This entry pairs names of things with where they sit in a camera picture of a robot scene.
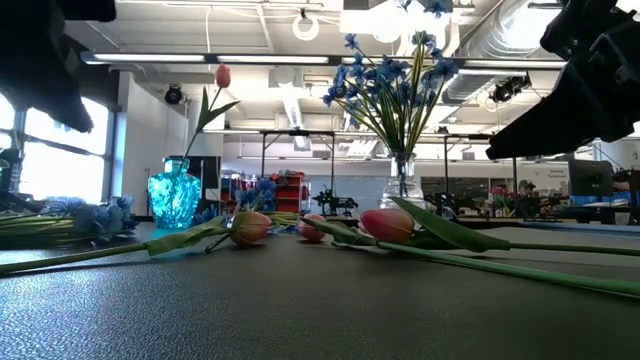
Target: pink tulip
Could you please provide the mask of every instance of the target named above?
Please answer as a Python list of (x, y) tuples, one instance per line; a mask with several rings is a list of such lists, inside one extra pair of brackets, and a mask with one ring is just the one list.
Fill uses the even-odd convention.
[[(313, 221), (325, 221), (324, 217), (315, 214), (307, 214), (304, 218)], [(298, 232), (300, 232), (300, 235), (310, 242), (320, 242), (324, 237), (324, 233), (322, 231), (316, 230), (313, 226), (302, 221), (298, 224)]]
[(413, 231), (413, 218), (400, 209), (367, 210), (360, 215), (360, 224), (378, 240), (407, 243)]
[(231, 69), (225, 64), (220, 64), (216, 70), (216, 83), (221, 89), (228, 88), (231, 84)]
[(271, 219), (255, 211), (241, 212), (233, 218), (231, 241), (240, 247), (251, 246), (267, 237)]

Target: white ceiling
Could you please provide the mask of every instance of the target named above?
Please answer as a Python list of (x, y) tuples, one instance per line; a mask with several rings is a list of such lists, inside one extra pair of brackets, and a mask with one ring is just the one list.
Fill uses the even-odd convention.
[[(264, 26), (259, 18), (260, 9), (255, 6), (244, 8), (210, 9), (208, 15), (209, 42), (207, 47), (206, 17), (207, 7), (168, 7), (160, 1), (146, 1), (146, 4), (123, 3), (116, 0), (118, 18), (111, 23), (68, 22), (67, 33), (91, 50), (102, 52), (163, 52), (163, 53), (278, 53), (278, 54), (349, 54), (344, 47), (344, 34), (337, 25), (320, 22), (320, 32), (312, 41), (297, 39), (292, 32), (292, 23), (298, 11), (263, 9)], [(285, 0), (289, 3), (301, 0)], [(475, 12), (468, 14), (461, 26), (461, 35), (470, 30), (471, 25), (481, 19), (498, 0), (474, 0)], [(325, 17), (325, 20), (339, 23), (342, 0), (322, 0), (328, 11), (308, 13)], [(359, 35), (361, 48), (368, 54), (392, 54), (398, 49), (399, 41), (385, 44), (370, 35)], [(145, 87), (161, 95), (169, 83), (181, 83), (188, 97), (198, 98), (202, 86), (210, 83), (210, 69), (206, 65), (145, 65), (130, 68), (137, 72), (136, 79), (145, 83)], [(237, 110), (229, 113), (233, 119), (273, 119), (275, 113), (283, 113), (284, 108), (279, 94), (268, 89), (269, 67), (234, 66), (232, 83), (226, 95), (228, 98), (242, 100)], [(303, 69), (305, 74), (314, 73), (331, 76), (334, 69)], [(495, 130), (504, 126), (524, 113), (539, 101), (539, 95), (548, 94), (557, 72), (531, 73), (533, 87), (538, 91), (526, 91), (518, 95), (512, 103), (495, 109), (495, 105), (486, 101), (487, 92), (478, 94), (472, 104), (476, 108), (462, 108), (453, 116), (456, 121), (452, 127), (462, 132)], [(303, 113), (341, 114), (340, 109), (327, 109), (320, 99), (309, 96), (302, 98), (300, 107)]]

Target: spotlight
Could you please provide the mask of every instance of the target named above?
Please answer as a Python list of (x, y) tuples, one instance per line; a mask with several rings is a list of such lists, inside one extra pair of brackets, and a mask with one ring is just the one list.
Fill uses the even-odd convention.
[(180, 89), (182, 86), (180, 84), (171, 84), (169, 85), (169, 90), (164, 94), (164, 101), (170, 105), (178, 105), (180, 100), (182, 100), (182, 91)]
[(506, 81), (496, 84), (495, 90), (489, 95), (489, 99), (495, 103), (503, 103), (511, 100), (514, 96), (520, 94), (523, 89), (531, 86), (529, 74), (526, 76), (514, 76), (507, 78)]

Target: ceiling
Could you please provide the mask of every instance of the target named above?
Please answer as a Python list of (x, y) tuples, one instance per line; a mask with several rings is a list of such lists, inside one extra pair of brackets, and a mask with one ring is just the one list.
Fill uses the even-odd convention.
[[(307, 14), (321, 18), (319, 34), (311, 41), (298, 39), (292, 31), (292, 24), (299, 15), (299, 4), (303, 0), (273, 0), (259, 4), (252, 3), (253, 0), (225, 0), (224, 7), (193, 7), (194, 1), (185, 1), (171, 1), (174, 6), (170, 7), (166, 6), (165, 1), (116, 0), (118, 10), (116, 21), (111, 23), (68, 22), (66, 31), (87, 48), (100, 52), (350, 53), (343, 45), (344, 34), (340, 32), (339, 27), (343, 0), (309, 0), (307, 2), (305, 5)], [(475, 7), (475, 10), (456, 14), (456, 21), (460, 24), (460, 37), (464, 41), (465, 35), (482, 20), (498, 0), (462, 1), (464, 4), (471, 3)], [(237, 3), (237, 6), (230, 7), (230, 3)], [(283, 3), (290, 4), (290, 7), (282, 9)], [(308, 21), (302, 21), (301, 30), (308, 29), (308, 25), (304, 25)], [(358, 40), (361, 48), (370, 55), (395, 54), (400, 47), (399, 40), (393, 43), (382, 43), (368, 34), (358, 35)], [(439, 42), (438, 46), (441, 47), (444, 44)], [(211, 72), (215, 71), (215, 66), (144, 65), (124, 69), (135, 71), (137, 81), (159, 97), (167, 90), (168, 84), (180, 83), (187, 97), (197, 99), (200, 97), (202, 87), (213, 81)], [(228, 113), (228, 118), (235, 121), (273, 119), (274, 114), (284, 113), (281, 93), (277, 89), (268, 87), (270, 69), (271, 67), (266, 66), (232, 67), (232, 83), (224, 94), (227, 100), (238, 99), (242, 100), (242, 103)], [(334, 69), (328, 67), (302, 67), (301, 69), (305, 76), (319, 75), (327, 79), (333, 76), (334, 72)], [(488, 91), (480, 91), (475, 99), (469, 102), (468, 107), (462, 107), (453, 113), (451, 115), (453, 118), (445, 117), (443, 123), (449, 124), (451, 129), (455, 128), (456, 132), (497, 131), (536, 104), (540, 96), (550, 93), (558, 72), (538, 71), (530, 75), (535, 91), (525, 91), (511, 103), (501, 105), (499, 108), (487, 100)], [(309, 89), (302, 92), (300, 96), (299, 104), (303, 114), (342, 114), (339, 108), (325, 107), (319, 99), (320, 95), (312, 94)]]

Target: desk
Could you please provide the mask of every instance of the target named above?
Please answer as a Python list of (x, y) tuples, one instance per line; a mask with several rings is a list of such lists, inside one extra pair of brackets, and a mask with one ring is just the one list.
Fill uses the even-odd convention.
[[(144, 227), (141, 236), (151, 229)], [(511, 241), (637, 239), (499, 228)], [(637, 359), (640, 303), (461, 267), (301, 245), (290, 235), (150, 260), (123, 254), (0, 278), (3, 359)], [(1, 252), (0, 262), (64, 252)], [(487, 252), (640, 281), (637, 258)]]

